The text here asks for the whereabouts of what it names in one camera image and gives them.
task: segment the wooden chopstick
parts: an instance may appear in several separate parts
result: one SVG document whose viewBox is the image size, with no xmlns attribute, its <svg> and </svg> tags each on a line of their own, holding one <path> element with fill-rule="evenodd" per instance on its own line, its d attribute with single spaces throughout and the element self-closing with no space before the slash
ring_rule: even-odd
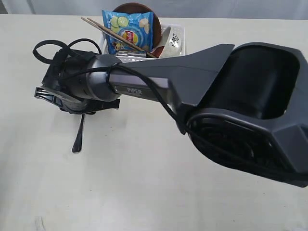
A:
<svg viewBox="0 0 308 231">
<path fill-rule="evenodd" d="M 146 54 L 151 57 L 151 58 L 157 58 L 155 57 L 154 55 L 152 55 L 151 53 L 147 52 L 146 50 L 136 46 L 135 44 L 127 41 L 126 39 L 122 38 L 121 36 L 119 36 L 118 34 L 116 34 L 115 32 L 113 32 L 112 30 L 109 30 L 108 28 L 104 27 L 103 25 L 99 24 L 98 22 L 90 19 L 90 18 L 87 18 L 85 19 L 84 17 L 81 17 L 81 19 L 87 23 L 89 23 L 91 26 L 99 29 L 101 32 L 113 37 L 114 39 L 116 40 L 119 40 L 123 43 L 125 43 L 126 45 L 128 45 L 129 47 L 133 48 L 133 49 L 136 49 L 136 50 L 139 50 L 139 51 L 144 51 L 146 52 Z"/>
</svg>

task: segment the robotic arm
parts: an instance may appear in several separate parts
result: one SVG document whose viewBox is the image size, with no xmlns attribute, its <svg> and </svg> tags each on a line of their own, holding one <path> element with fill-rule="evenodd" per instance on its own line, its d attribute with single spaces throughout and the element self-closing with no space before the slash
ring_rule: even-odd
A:
<svg viewBox="0 0 308 231">
<path fill-rule="evenodd" d="M 85 40 L 95 44 L 47 40 L 34 48 L 50 65 L 37 98 L 82 115 L 118 108 L 121 94 L 159 101 L 212 161 L 308 185 L 308 64 L 299 50 L 220 44 L 182 57 L 123 64 L 99 48 L 100 54 L 70 49 Z M 62 49 L 48 60 L 37 52 L 45 44 Z"/>
</svg>

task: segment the white plastic container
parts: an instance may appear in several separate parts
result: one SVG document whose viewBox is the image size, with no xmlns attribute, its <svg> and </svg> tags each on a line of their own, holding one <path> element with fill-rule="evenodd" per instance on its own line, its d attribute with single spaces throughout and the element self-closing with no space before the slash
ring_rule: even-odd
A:
<svg viewBox="0 0 308 231">
<path fill-rule="evenodd" d="M 176 30 L 181 35 L 181 37 L 183 38 L 183 41 L 182 41 L 182 51 L 181 51 L 180 56 L 184 56 L 186 54 L 185 28 L 183 26 L 181 26 L 181 25 L 178 25 L 178 24 L 161 24 L 162 33 L 165 31 L 165 29 L 168 26 L 173 27 L 174 30 Z M 102 33 L 102 35 L 101 35 L 99 46 L 100 46 L 103 54 L 108 54 L 109 53 L 108 52 L 106 35 L 104 33 Z M 116 57 L 119 58 L 124 63 L 135 62 L 135 61 L 144 61 L 144 60 L 153 60 L 153 58 L 141 58 L 141 57 L 122 57 L 122 56 L 116 56 Z"/>
</svg>

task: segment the white backdrop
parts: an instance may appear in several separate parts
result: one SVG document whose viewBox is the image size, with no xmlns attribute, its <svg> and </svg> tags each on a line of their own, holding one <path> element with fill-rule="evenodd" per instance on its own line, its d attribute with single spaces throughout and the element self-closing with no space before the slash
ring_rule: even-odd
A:
<svg viewBox="0 0 308 231">
<path fill-rule="evenodd" d="M 125 0 L 2 0 L 8 13 L 101 15 Z M 308 0 L 137 0 L 160 17 L 308 19 Z"/>
</svg>

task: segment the brown bowl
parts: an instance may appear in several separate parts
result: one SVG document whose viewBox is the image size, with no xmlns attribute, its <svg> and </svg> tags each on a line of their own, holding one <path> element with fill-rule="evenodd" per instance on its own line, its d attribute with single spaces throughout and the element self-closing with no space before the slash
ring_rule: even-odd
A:
<svg viewBox="0 0 308 231">
<path fill-rule="evenodd" d="M 153 12 L 149 7 L 142 5 L 140 3 L 130 2 L 122 4 L 114 9 L 114 12 L 118 13 L 147 13 Z M 153 18 L 153 47 L 156 47 L 162 36 L 162 27 L 158 20 L 157 15 L 154 13 Z"/>
</svg>

